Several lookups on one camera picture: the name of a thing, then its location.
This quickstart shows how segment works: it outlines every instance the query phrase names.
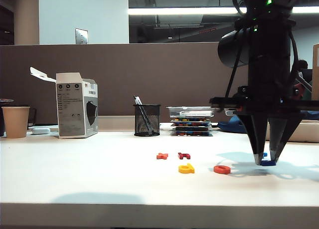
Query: gray partition wall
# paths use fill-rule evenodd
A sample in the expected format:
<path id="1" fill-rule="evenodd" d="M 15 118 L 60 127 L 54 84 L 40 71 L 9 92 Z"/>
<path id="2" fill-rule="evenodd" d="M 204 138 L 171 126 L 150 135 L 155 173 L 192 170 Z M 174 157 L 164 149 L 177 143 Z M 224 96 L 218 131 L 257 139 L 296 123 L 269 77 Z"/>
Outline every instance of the gray partition wall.
<path id="1" fill-rule="evenodd" d="M 0 98 L 37 109 L 37 123 L 57 123 L 55 85 L 30 75 L 30 66 L 55 78 L 80 72 L 99 88 L 99 115 L 133 115 L 133 95 L 145 104 L 209 106 L 223 96 L 232 69 L 217 54 L 218 43 L 87 44 L 0 46 Z M 247 68 L 239 68 L 231 94 L 247 84 Z M 214 121 L 226 120 L 218 114 Z"/>

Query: green light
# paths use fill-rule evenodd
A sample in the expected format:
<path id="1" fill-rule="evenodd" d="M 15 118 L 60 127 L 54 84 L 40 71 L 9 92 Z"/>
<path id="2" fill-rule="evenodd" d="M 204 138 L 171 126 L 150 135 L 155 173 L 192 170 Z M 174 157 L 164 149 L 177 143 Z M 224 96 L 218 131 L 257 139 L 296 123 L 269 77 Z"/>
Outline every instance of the green light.
<path id="1" fill-rule="evenodd" d="M 267 0 L 266 5 L 270 5 L 273 3 L 273 0 Z"/>

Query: white eraser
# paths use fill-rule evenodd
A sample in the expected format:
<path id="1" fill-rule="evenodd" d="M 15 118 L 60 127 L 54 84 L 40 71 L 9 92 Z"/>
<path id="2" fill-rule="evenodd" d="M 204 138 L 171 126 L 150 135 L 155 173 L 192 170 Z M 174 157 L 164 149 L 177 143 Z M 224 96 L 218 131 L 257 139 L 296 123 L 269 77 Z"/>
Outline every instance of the white eraser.
<path id="1" fill-rule="evenodd" d="M 33 134 L 48 134 L 50 132 L 51 131 L 49 128 L 33 128 L 32 129 Z"/>

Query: mesh pen holder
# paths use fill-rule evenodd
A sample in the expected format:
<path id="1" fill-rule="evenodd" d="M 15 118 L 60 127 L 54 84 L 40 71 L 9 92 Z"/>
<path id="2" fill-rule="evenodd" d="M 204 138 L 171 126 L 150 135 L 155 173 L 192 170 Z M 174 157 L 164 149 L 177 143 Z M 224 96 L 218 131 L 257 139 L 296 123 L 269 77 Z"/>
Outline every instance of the mesh pen holder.
<path id="1" fill-rule="evenodd" d="M 151 137 L 160 134 L 160 105 L 134 104 L 135 136 Z"/>

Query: stack of trays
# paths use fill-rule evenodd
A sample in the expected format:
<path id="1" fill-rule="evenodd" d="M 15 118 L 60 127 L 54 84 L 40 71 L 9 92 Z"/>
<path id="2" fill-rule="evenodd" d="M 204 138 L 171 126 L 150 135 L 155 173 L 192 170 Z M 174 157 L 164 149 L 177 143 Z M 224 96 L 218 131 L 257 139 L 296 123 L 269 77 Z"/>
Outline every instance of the stack of trays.
<path id="1" fill-rule="evenodd" d="M 212 136 L 210 117 L 214 109 L 210 107 L 167 107 L 172 122 L 174 136 Z"/>

